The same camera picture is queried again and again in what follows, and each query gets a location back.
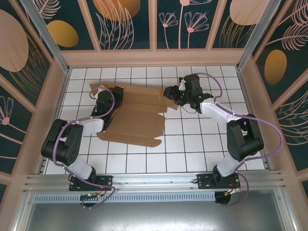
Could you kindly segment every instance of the cable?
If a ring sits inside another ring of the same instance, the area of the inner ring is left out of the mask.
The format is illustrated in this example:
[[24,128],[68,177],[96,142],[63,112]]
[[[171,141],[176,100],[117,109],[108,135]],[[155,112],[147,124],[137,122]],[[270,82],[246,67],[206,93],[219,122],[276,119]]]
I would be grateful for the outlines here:
[[262,123],[265,123],[265,124],[267,124],[267,125],[270,125],[270,126],[271,126],[272,128],[274,128],[274,129],[278,132],[278,134],[279,134],[280,143],[279,143],[278,148],[277,148],[274,152],[272,152],[272,153],[270,153],[270,154],[267,154],[267,155],[264,155],[264,156],[249,157],[249,158],[245,159],[244,161],[242,161],[242,162],[235,168],[234,172],[236,172],[238,175],[242,176],[243,179],[246,181],[246,184],[247,184],[247,192],[246,192],[246,195],[245,195],[244,199],[241,200],[240,202],[235,203],[235,204],[232,204],[232,205],[223,205],[223,206],[236,206],[236,205],[240,205],[240,204],[243,203],[243,202],[247,199],[247,197],[248,197],[249,185],[248,185],[248,180],[246,179],[246,177],[245,177],[243,174],[239,173],[237,170],[238,170],[245,162],[247,162],[247,161],[249,161],[249,160],[257,160],[257,159],[267,158],[267,157],[271,157],[271,156],[277,154],[277,153],[280,151],[280,149],[282,148],[282,146],[283,146],[283,134],[282,134],[282,132],[279,130],[279,128],[277,128],[274,124],[272,124],[272,123],[270,123],[270,122],[268,122],[268,121],[266,121],[266,120],[264,120],[264,119],[259,119],[259,118],[250,117],[250,116],[246,116],[246,115],[244,116],[244,115],[242,115],[242,114],[237,114],[237,113],[235,113],[235,112],[233,112],[233,111],[230,111],[230,110],[228,110],[228,109],[222,107],[221,105],[219,105],[219,104],[217,103],[216,99],[217,99],[217,98],[220,98],[220,97],[222,96],[222,87],[221,87],[220,83],[218,82],[218,80],[217,80],[216,78],[214,78],[213,76],[211,76],[210,74],[208,74],[208,73],[196,73],[196,74],[197,74],[197,75],[205,75],[205,76],[208,76],[208,77],[212,78],[212,79],[218,84],[219,90],[220,90],[220,94],[219,94],[219,96],[215,96],[215,97],[214,97],[214,103],[215,103],[215,105],[216,105],[217,107],[219,107],[221,110],[223,110],[224,112],[226,112],[226,113],[228,113],[228,114],[230,114],[230,115],[236,116],[236,117],[240,117],[240,118],[248,119],[248,120],[254,120],[254,121],[257,121],[257,122],[262,122]]
[[111,108],[109,109],[109,111],[106,112],[106,113],[103,114],[103,115],[90,116],[90,117],[87,117],[87,118],[82,118],[82,119],[78,119],[78,120],[73,120],[73,121],[68,122],[67,124],[65,124],[65,125],[63,126],[63,128],[61,129],[61,131],[59,132],[59,135],[58,135],[58,137],[57,137],[57,139],[56,139],[56,141],[55,141],[54,148],[53,148],[53,153],[52,153],[52,161],[53,161],[53,163],[54,163],[56,166],[63,167],[69,174],[71,174],[72,176],[76,177],[76,178],[79,179],[80,181],[82,181],[82,182],[84,182],[84,183],[86,183],[86,184],[88,184],[88,185],[95,186],[95,187],[113,189],[113,191],[112,191],[105,199],[103,199],[103,200],[102,200],[101,202],[99,202],[99,203],[96,203],[96,204],[93,205],[92,207],[89,207],[88,209],[96,208],[96,207],[102,205],[106,200],[109,199],[109,197],[110,197],[112,194],[115,193],[116,188],[115,188],[114,186],[99,185],[99,184],[94,184],[94,183],[88,182],[88,181],[86,181],[85,179],[81,178],[80,176],[76,175],[75,173],[71,172],[65,165],[63,165],[63,164],[58,164],[58,163],[57,163],[57,160],[56,160],[56,151],[57,151],[57,147],[58,147],[60,138],[61,138],[63,132],[65,131],[65,129],[66,129],[69,125],[71,125],[71,124],[78,124],[78,123],[80,123],[80,122],[83,122],[83,121],[86,121],[86,120],[89,120],[89,119],[101,118],[101,117],[104,117],[104,116],[108,115],[108,114],[112,111],[112,109],[113,109],[114,106],[115,106],[115,97],[114,97],[114,95],[112,94],[112,92],[111,92],[109,89],[104,88],[104,87],[102,87],[102,86],[99,86],[99,87],[97,87],[97,88],[94,88],[94,89],[91,90],[90,93],[89,93],[90,98],[95,100],[95,98],[92,97],[91,94],[92,94],[95,90],[98,90],[98,89],[106,90],[106,91],[108,91],[108,92],[111,93],[112,99],[113,99],[114,101],[113,101],[113,103],[112,103]]
[[183,106],[181,106],[181,108],[183,108],[183,110],[189,114],[195,114],[197,111],[195,111],[194,113],[187,111]]

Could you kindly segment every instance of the flower illustration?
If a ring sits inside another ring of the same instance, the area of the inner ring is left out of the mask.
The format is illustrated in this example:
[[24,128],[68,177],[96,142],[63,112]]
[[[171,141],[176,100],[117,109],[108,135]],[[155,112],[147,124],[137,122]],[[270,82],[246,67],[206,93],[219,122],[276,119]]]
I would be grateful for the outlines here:
[[195,13],[192,17],[192,12],[185,13],[185,23],[188,31],[188,43],[187,48],[189,48],[189,38],[192,32],[208,30],[209,24],[205,13]]
[[[12,110],[13,110],[13,105],[14,105],[14,100],[11,99],[10,97],[7,98],[7,101],[5,101],[3,96],[0,96],[0,125],[9,125],[12,128],[22,132],[22,133],[26,133],[25,131],[15,127],[14,125],[10,124],[10,117],[12,114]],[[13,141],[17,144],[22,144],[22,142],[15,140],[11,137],[8,137],[2,133],[0,133],[0,136],[3,138],[6,138],[10,141]],[[6,158],[6,159],[15,159],[15,157],[5,157],[5,156],[0,156],[0,158]]]
[[12,114],[14,100],[8,97],[7,102],[3,96],[0,96],[0,124],[8,125]]
[[183,7],[189,5],[201,5],[210,3],[212,0],[180,0],[181,12],[180,12],[180,25],[179,25],[179,49],[181,49],[181,25],[182,25],[182,15],[183,15]]
[[166,40],[166,45],[167,49],[169,49],[168,42],[167,42],[167,35],[166,35],[166,28],[169,26],[176,26],[179,22],[176,20],[176,16],[173,13],[160,13],[159,14],[159,19],[164,27],[164,32],[165,32],[165,40]]

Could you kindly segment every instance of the cardboard flap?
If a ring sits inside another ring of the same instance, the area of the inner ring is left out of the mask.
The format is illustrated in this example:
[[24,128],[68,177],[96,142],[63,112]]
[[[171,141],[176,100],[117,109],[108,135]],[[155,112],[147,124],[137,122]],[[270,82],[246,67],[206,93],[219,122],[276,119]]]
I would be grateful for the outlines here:
[[164,126],[162,115],[121,108],[105,133],[153,139],[164,134]]
[[156,147],[161,144],[161,140],[156,140],[152,138],[144,138],[144,137],[134,137],[134,136],[126,136],[120,134],[113,134],[110,132],[100,132],[97,133],[98,138],[104,141],[113,141],[113,142],[121,142],[128,143],[134,145],[141,145],[147,147]]
[[142,86],[133,86],[126,84],[116,84],[116,83],[92,83],[90,84],[91,89],[103,85],[105,88],[114,88],[116,86],[121,86],[124,89],[124,103],[139,103],[147,105],[156,105],[156,106],[167,106],[172,109],[177,110],[178,105],[173,103],[171,100],[163,96],[163,89],[160,88],[151,88],[151,87],[142,87]]

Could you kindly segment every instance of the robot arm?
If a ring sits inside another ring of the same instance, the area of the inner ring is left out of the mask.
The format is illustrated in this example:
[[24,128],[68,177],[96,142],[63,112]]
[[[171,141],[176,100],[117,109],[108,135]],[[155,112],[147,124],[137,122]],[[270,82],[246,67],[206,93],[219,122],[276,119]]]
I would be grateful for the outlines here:
[[[115,99],[115,106],[111,113],[101,118],[92,118],[92,116],[99,116],[108,112],[114,102],[109,91],[99,89],[98,93],[94,96],[96,98],[96,106],[93,108],[91,117],[78,122],[78,124],[69,125],[62,134],[56,149],[55,159],[58,164],[65,165],[74,175],[91,183],[97,183],[96,171],[79,156],[80,142],[84,136],[105,131],[112,121],[111,116],[113,112],[122,105],[123,88],[115,87],[110,89],[110,91]],[[56,119],[53,122],[41,148],[42,156],[53,160],[52,156],[56,139],[67,123],[68,121],[62,119]]]
[[188,103],[198,113],[207,115],[219,125],[227,127],[228,154],[213,169],[217,185],[223,178],[233,174],[242,161],[263,149],[258,123],[234,116],[234,113],[229,113],[228,108],[215,102],[212,95],[204,94],[198,75],[180,78],[180,87],[168,87],[164,90],[164,95],[180,106]]

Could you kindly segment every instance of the white tile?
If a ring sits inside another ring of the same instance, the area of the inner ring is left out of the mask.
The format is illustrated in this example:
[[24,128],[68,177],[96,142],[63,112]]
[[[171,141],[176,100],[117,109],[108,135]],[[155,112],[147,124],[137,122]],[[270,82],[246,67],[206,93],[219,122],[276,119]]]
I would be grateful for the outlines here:
[[78,106],[80,102],[81,92],[79,93],[66,93],[63,106]]
[[102,68],[101,79],[115,78],[115,77],[116,77],[115,67]]
[[147,78],[146,79],[147,87],[156,87],[162,88],[162,79],[161,78]]
[[184,153],[167,153],[167,172],[186,172]]
[[118,142],[109,142],[108,154],[126,154],[127,144]]
[[126,154],[108,155],[106,173],[125,173]]
[[243,115],[248,114],[247,106],[245,103],[231,103],[232,110],[236,113]]
[[209,82],[208,82],[208,78],[200,78],[200,86],[201,86],[201,88],[202,88],[202,90],[208,90],[207,91],[207,93],[211,93],[211,91],[209,91],[210,90],[210,84],[209,84]]
[[228,151],[228,143],[227,143],[227,134],[221,134],[221,143],[222,143],[222,149],[227,152]]
[[183,119],[182,123],[184,135],[201,133],[199,119]]
[[147,154],[146,172],[166,172],[166,154]]
[[82,92],[84,80],[70,80],[66,92]]
[[219,132],[221,134],[226,134],[227,133],[227,124],[218,124],[219,126]]
[[172,108],[167,108],[167,112],[164,114],[166,119],[181,119],[181,110],[178,108],[174,110]]
[[108,141],[102,141],[98,137],[91,137],[89,154],[107,154]]
[[[261,156],[260,152],[252,157]],[[247,170],[264,170],[263,159],[249,160],[246,162]]]
[[131,76],[131,67],[118,67],[116,69],[115,78],[130,78]]
[[200,118],[202,134],[219,134],[218,123],[213,119]]
[[91,116],[94,106],[80,106],[77,119],[87,118]]
[[227,89],[241,89],[238,77],[224,78]]
[[207,73],[205,66],[192,66],[192,73]]
[[189,104],[185,104],[181,107],[182,118],[198,118],[198,113],[193,110]]
[[[220,90],[211,90],[211,92],[214,97],[220,95]],[[220,103],[229,103],[227,90],[222,90],[222,96],[220,98],[217,98],[217,101]]]
[[156,137],[156,140],[161,140],[162,142],[160,143],[160,145],[156,146],[156,147],[146,147],[146,152],[147,153],[165,153],[165,137],[164,136],[160,136],[160,137]]
[[166,136],[166,152],[182,153],[184,152],[183,136]]
[[221,66],[224,77],[237,77],[235,66]]
[[202,136],[187,135],[184,136],[185,152],[203,152]]
[[130,85],[130,78],[117,78],[115,79],[115,83]]
[[177,78],[163,78],[163,88],[167,88],[170,86],[178,86]]
[[60,119],[75,120],[77,118],[78,106],[64,106],[62,107]]
[[132,67],[131,78],[146,78],[146,67]]
[[91,137],[82,137],[80,142],[79,154],[88,154]]
[[207,73],[213,77],[222,77],[220,66],[207,66]]
[[96,101],[91,99],[88,92],[81,95],[80,106],[95,106]]
[[47,165],[46,172],[45,172],[46,175],[65,173],[64,168],[56,166],[51,160],[48,160],[46,165]]
[[150,66],[146,68],[147,78],[161,78],[162,68],[160,66]]
[[184,77],[192,74],[192,68],[190,66],[177,66],[178,77]]
[[88,165],[96,170],[96,174],[105,174],[107,155],[89,155]]
[[206,164],[204,153],[187,153],[186,163],[188,172],[205,172]]
[[100,79],[101,68],[87,68],[86,79]]
[[145,87],[146,86],[146,79],[145,78],[135,78],[135,79],[132,78],[130,84]]
[[83,85],[83,92],[90,92],[91,91],[91,87],[90,84],[91,83],[98,83],[99,80],[98,79],[91,79],[91,80],[85,80],[85,84]]
[[227,90],[231,103],[244,103],[245,99],[242,90]]
[[177,69],[175,66],[163,66],[162,67],[162,77],[163,78],[176,78]]
[[182,120],[181,119],[166,119],[165,120],[166,135],[182,135]]
[[[220,83],[220,86],[221,86],[222,89],[226,89],[226,85],[225,85],[223,78],[216,77],[215,79],[218,81],[218,83]],[[220,87],[218,86],[217,82],[214,79],[209,78],[209,81],[210,81],[211,90],[219,90],[220,89]]]
[[145,146],[128,144],[127,153],[128,154],[129,153],[146,153],[146,147]]
[[145,173],[146,162],[145,154],[128,154],[127,155],[127,173]]
[[202,138],[205,152],[222,151],[219,135],[202,135]]
[[208,171],[213,171],[215,165],[223,160],[223,152],[205,153],[206,167]]
[[86,68],[73,68],[70,79],[85,79]]

